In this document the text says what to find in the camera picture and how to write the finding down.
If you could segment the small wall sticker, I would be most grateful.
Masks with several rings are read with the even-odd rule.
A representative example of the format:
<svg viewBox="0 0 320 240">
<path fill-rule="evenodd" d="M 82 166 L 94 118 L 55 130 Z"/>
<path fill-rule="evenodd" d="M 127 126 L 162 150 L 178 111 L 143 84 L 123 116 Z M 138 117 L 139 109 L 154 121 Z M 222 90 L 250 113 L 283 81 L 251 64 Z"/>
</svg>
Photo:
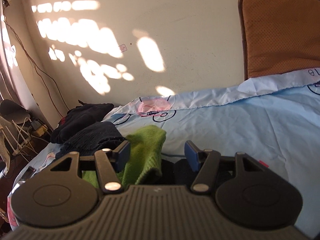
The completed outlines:
<svg viewBox="0 0 320 240">
<path fill-rule="evenodd" d="M 122 53 L 125 52 L 125 51 L 127 51 L 127 47 L 126 47 L 125 44 L 121 44 L 121 45 L 119 46 L 119 49 L 120 49 L 120 51 L 121 51 Z"/>
</svg>

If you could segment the white wifi router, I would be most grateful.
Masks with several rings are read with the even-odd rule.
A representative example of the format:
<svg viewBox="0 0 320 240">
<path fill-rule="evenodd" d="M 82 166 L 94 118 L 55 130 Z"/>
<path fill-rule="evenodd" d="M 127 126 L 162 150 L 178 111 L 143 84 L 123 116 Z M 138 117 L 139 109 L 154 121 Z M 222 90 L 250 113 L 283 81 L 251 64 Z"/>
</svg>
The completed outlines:
<svg viewBox="0 0 320 240">
<path fill-rule="evenodd" d="M 10 156 L 16 156 L 18 154 L 27 154 L 25 148 L 29 147 L 31 136 L 28 133 L 27 124 L 30 123 L 30 119 L 22 124 L 16 124 L 9 122 L 9 136 L 5 139 L 5 145 L 9 151 Z"/>
</svg>

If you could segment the black green striped knit sweater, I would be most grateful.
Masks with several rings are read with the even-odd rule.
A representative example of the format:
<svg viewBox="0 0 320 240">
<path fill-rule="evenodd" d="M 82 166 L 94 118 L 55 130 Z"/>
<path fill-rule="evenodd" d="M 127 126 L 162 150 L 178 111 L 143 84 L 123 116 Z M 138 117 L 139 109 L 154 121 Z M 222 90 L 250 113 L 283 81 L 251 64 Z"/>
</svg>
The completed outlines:
<svg viewBox="0 0 320 240">
<path fill-rule="evenodd" d="M 166 131 L 148 125 L 123 137 L 111 122 L 96 122 L 68 139 L 55 155 L 60 159 L 69 152 L 91 156 L 103 148 L 114 150 L 125 140 L 130 142 L 130 159 L 117 177 L 124 187 L 129 185 L 186 185 L 190 187 L 197 173 L 186 159 L 176 163 L 163 160 L 161 151 Z"/>
</svg>

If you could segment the yellow box with charger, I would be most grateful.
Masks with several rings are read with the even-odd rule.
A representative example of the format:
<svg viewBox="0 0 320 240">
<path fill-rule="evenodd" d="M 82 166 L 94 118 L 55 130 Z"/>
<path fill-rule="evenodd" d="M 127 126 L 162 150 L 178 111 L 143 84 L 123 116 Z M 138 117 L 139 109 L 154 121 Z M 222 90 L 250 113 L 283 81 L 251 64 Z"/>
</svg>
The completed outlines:
<svg viewBox="0 0 320 240">
<path fill-rule="evenodd" d="M 31 123 L 31 134 L 36 137 L 42 137 L 48 134 L 48 127 L 39 119 L 34 119 Z"/>
</svg>

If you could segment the dark cap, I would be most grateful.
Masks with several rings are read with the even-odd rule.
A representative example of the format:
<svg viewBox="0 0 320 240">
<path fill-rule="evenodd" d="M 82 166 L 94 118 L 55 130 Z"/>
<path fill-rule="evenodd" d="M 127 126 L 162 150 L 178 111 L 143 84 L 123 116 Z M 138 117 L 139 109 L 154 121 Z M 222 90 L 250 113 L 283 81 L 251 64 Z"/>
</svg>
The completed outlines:
<svg viewBox="0 0 320 240">
<path fill-rule="evenodd" d="M 1 101 L 0 113 L 5 120 L 16 124 L 22 124 L 30 119 L 30 114 L 25 108 L 8 99 Z"/>
</svg>

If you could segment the black smartphone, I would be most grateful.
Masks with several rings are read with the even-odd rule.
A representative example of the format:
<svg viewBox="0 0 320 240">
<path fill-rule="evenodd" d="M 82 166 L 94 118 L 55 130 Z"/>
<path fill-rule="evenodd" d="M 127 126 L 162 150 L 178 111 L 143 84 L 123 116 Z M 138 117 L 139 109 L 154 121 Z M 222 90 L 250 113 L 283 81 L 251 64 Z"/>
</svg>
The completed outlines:
<svg viewBox="0 0 320 240">
<path fill-rule="evenodd" d="M 19 179 L 19 183 L 25 183 L 28 179 L 30 179 L 34 173 L 36 172 L 36 169 L 32 166 L 28 166 L 24 174 L 22 174 L 21 178 Z"/>
</svg>

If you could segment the grey hanging cloth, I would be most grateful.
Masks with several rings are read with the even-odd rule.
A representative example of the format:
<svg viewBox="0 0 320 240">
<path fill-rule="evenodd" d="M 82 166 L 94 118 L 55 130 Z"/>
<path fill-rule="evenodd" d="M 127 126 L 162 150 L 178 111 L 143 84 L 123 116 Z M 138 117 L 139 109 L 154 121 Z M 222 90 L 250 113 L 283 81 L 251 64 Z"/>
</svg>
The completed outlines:
<svg viewBox="0 0 320 240">
<path fill-rule="evenodd" d="M 7 120 L 1 118 L 1 158 L 5 163 L 5 168 L 3 169 L 3 175 L 6 175 L 10 169 L 10 154 L 5 145 L 5 139 L 9 136 L 9 123 Z"/>
</svg>

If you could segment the brown seat cushion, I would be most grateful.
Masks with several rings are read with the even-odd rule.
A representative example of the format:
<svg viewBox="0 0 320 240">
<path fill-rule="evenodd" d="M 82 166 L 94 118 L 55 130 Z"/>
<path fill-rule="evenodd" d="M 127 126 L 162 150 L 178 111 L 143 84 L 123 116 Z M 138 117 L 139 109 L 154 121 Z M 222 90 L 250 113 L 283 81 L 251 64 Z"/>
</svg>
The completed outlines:
<svg viewBox="0 0 320 240">
<path fill-rule="evenodd" d="M 319 67 L 319 0 L 238 0 L 245 78 Z"/>
</svg>

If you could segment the black folded garment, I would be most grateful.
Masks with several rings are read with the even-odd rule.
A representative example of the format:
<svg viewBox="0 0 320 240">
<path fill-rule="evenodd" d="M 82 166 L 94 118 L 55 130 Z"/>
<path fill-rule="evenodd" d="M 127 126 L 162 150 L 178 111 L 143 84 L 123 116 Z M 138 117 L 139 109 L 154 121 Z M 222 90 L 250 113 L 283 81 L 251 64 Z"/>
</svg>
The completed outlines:
<svg viewBox="0 0 320 240">
<path fill-rule="evenodd" d="M 84 128 L 100 122 L 103 118 L 114 109 L 112 103 L 83 103 L 79 101 L 80 106 L 69 110 L 53 130 L 50 142 L 53 144 L 63 144 L 76 133 Z"/>
</svg>

